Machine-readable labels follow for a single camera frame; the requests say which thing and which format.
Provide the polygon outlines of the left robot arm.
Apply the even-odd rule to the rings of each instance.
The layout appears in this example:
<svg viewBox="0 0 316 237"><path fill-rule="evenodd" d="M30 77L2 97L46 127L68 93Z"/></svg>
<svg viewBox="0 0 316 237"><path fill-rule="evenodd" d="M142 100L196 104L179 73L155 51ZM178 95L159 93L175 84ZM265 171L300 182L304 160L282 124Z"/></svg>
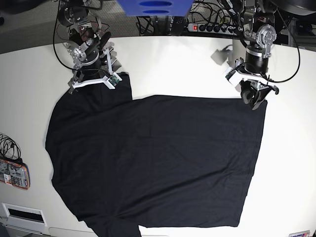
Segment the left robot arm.
<svg viewBox="0 0 316 237"><path fill-rule="evenodd" d="M241 1L238 26L241 27L243 36L249 44L245 47L245 59L236 63L234 71L245 75L239 82L240 95L243 102L252 110L258 109L271 91L278 94L276 84L292 80L300 69L301 55L298 52L298 66L292 76L277 81L267 75L272 46L277 39L275 13L280 14L280 11L271 0Z"/></svg>

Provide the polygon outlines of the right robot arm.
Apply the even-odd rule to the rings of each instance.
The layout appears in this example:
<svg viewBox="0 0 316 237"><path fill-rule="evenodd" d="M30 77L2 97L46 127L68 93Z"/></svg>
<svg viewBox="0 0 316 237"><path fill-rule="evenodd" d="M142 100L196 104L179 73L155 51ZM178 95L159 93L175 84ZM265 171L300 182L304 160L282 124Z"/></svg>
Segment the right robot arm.
<svg viewBox="0 0 316 237"><path fill-rule="evenodd" d="M89 0L60 0L58 2L57 16L53 31L53 43L57 33L57 24L67 28L68 39L64 44L68 54L73 60L72 66L67 66L59 58L56 47L53 50L58 62L66 69L71 70L75 77L84 79L109 78L111 74L105 69L103 52L108 43L111 33L103 31L104 25L101 19L92 14L92 11L99 11L103 8L103 1L99 6L90 6Z"/></svg>

